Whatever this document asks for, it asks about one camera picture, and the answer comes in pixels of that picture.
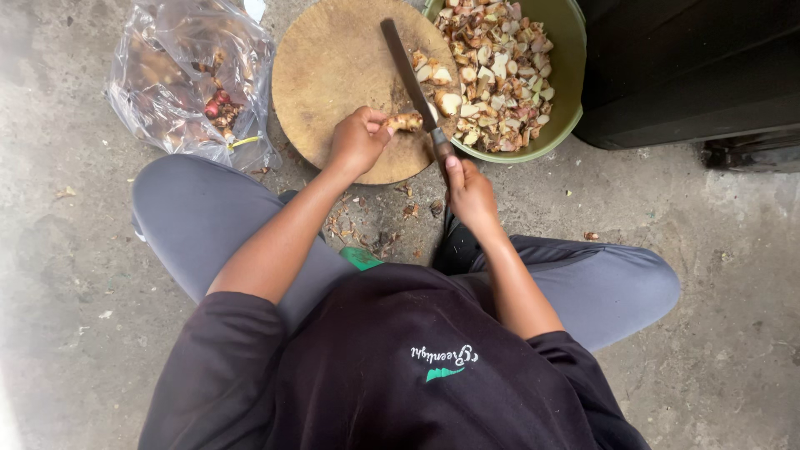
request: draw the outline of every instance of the thigh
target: thigh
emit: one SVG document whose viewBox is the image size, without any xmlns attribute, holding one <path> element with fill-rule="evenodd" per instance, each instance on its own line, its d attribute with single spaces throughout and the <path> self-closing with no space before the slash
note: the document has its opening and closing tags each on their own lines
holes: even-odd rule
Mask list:
<svg viewBox="0 0 800 450">
<path fill-rule="evenodd" d="M 193 155 L 162 157 L 134 184 L 134 225 L 195 303 L 225 262 L 282 205 L 251 177 Z M 357 271 L 317 237 L 278 304 L 287 328 L 294 330 L 336 283 Z"/>
<path fill-rule="evenodd" d="M 564 328 L 597 350 L 663 317 L 678 301 L 680 283 L 652 251 L 624 245 L 512 236 L 512 243 Z M 484 256 L 462 281 L 485 296 Z"/>
</svg>

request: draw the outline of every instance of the clear plastic bag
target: clear plastic bag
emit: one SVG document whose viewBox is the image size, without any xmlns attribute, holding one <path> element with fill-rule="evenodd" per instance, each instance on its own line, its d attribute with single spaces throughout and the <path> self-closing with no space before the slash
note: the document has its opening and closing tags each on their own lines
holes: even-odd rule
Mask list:
<svg viewBox="0 0 800 450">
<path fill-rule="evenodd" d="M 266 135 L 274 52 L 226 0 L 133 0 L 106 97 L 134 136 L 167 153 L 278 168 Z"/>
</svg>

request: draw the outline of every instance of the knee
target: knee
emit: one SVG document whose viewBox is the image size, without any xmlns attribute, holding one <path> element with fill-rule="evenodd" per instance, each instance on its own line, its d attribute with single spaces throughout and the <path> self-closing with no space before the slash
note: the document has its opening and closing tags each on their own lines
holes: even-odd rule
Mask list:
<svg viewBox="0 0 800 450">
<path fill-rule="evenodd" d="M 202 173 L 209 163 L 193 155 L 167 155 L 147 164 L 134 180 L 134 215 L 141 220 L 149 211 L 160 210 L 179 200 L 185 191 L 198 188 L 196 184 L 205 178 Z"/>
<path fill-rule="evenodd" d="M 136 176 L 133 186 L 134 209 L 151 199 L 162 199 L 195 179 L 213 162 L 193 155 L 167 155 L 156 159 Z"/>
<path fill-rule="evenodd" d="M 652 312 L 663 317 L 670 312 L 681 295 L 681 282 L 672 267 L 659 255 L 650 250 L 641 251 L 639 280 L 645 292 L 642 298 L 648 299 Z"/>
</svg>

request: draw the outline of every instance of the black t-shirt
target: black t-shirt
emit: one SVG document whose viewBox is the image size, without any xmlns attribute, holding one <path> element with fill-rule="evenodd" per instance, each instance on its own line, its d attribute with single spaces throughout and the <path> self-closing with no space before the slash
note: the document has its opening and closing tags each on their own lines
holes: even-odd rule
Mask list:
<svg viewBox="0 0 800 450">
<path fill-rule="evenodd" d="M 139 447 L 649 448 L 568 333 L 522 340 L 444 275 L 401 264 L 348 279 L 291 340 L 272 303 L 206 297 Z"/>
</svg>

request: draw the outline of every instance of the concrete floor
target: concrete floor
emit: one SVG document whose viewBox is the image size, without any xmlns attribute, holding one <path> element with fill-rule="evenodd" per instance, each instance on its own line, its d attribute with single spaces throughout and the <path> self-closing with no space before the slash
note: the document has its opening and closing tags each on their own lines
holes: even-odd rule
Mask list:
<svg viewBox="0 0 800 450">
<path fill-rule="evenodd" d="M 262 24 L 278 41 L 309 3 L 269 2 Z M 34 449 L 135 446 L 194 309 L 128 224 L 128 179 L 162 154 L 101 94 L 128 8 L 8 0 L 0 16 L 4 448 L 14 436 Z M 276 123 L 270 135 L 286 142 Z M 314 176 L 292 152 L 258 176 L 270 189 Z M 692 146 L 608 152 L 575 137 L 530 163 L 479 166 L 508 232 L 596 231 L 656 251 L 678 273 L 683 295 L 669 315 L 597 353 L 653 448 L 800 448 L 800 174 L 710 172 Z M 409 200 L 391 187 L 351 189 L 370 211 L 352 203 L 349 217 L 373 237 L 402 233 L 390 260 L 425 264 L 441 226 L 427 205 L 444 188 L 433 167 L 410 184 L 419 220 L 402 220 Z M 56 199 L 66 186 L 77 195 Z"/>
</svg>

